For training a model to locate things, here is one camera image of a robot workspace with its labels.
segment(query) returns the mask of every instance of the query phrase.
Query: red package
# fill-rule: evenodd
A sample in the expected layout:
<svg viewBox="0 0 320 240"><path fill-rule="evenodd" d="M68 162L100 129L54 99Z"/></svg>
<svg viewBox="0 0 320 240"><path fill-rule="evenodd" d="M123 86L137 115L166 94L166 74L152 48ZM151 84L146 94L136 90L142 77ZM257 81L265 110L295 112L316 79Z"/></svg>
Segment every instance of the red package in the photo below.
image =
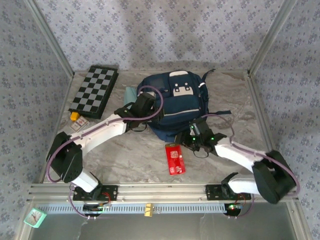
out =
<svg viewBox="0 0 320 240"><path fill-rule="evenodd" d="M180 145L175 143L166 144L165 153L168 160L170 175L184 174L186 172L186 167Z"/></svg>

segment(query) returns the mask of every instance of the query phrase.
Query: checkerboard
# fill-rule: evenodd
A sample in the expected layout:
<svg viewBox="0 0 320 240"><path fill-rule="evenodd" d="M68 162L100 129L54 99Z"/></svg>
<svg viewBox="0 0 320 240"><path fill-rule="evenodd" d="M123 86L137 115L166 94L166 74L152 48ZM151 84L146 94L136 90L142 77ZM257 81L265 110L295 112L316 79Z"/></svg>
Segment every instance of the checkerboard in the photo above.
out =
<svg viewBox="0 0 320 240"><path fill-rule="evenodd" d="M71 103L70 112L100 119L118 77L117 69L91 67Z"/></svg>

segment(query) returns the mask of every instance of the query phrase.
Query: green clock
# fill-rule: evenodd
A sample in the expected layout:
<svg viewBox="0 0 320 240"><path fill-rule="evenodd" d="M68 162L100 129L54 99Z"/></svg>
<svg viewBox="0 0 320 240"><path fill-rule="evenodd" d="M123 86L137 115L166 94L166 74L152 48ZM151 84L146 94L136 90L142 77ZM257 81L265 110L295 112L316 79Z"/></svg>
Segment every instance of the green clock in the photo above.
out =
<svg viewBox="0 0 320 240"><path fill-rule="evenodd" d="M46 216L47 214L45 212L37 208L32 208L32 210L24 219L24 222L33 228L38 228Z"/></svg>

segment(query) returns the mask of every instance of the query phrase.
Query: blue floral wallpaper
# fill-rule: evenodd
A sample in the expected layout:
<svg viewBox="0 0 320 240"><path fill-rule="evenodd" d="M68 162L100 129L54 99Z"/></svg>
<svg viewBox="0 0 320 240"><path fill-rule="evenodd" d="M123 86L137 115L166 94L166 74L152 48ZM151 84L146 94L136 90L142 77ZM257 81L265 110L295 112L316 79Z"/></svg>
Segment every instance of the blue floral wallpaper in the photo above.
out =
<svg viewBox="0 0 320 240"><path fill-rule="evenodd" d="M255 75L276 146L299 178L320 240L320 2L300 0Z"/></svg>
<svg viewBox="0 0 320 240"><path fill-rule="evenodd" d="M68 77L22 0L0 1L0 239L12 240Z"/></svg>
<svg viewBox="0 0 320 240"><path fill-rule="evenodd" d="M36 0L74 71L248 69L283 0Z"/></svg>

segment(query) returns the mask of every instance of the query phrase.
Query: marble surface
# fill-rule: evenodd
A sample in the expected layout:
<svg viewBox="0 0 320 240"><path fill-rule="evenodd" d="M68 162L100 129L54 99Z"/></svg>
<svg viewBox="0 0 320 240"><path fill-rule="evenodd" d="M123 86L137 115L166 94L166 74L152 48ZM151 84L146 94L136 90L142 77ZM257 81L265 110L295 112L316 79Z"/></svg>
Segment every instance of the marble surface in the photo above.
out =
<svg viewBox="0 0 320 240"><path fill-rule="evenodd" d="M107 118L114 110L123 106L126 87L136 87L143 78L151 74L154 73L120 72L101 119ZM85 76L86 73L81 72L74 76L59 124L59 132L73 133L70 128L72 122L68 109ZM251 148L265 149L243 78L214 72L207 76L206 84L210 96L210 111L231 110L232 115L225 115L225 117L234 127L235 140ZM88 118L88 120L90 123L87 127L99 122L96 119ZM221 119L211 117L207 122L214 133L231 135L231 130ZM165 144L149 128L144 132L129 131L94 148L83 158L83 166L103 183L219 183L232 172L247 171L230 160L212 154L205 159L197 158L192 151L181 147L186 173L170 176Z"/></svg>

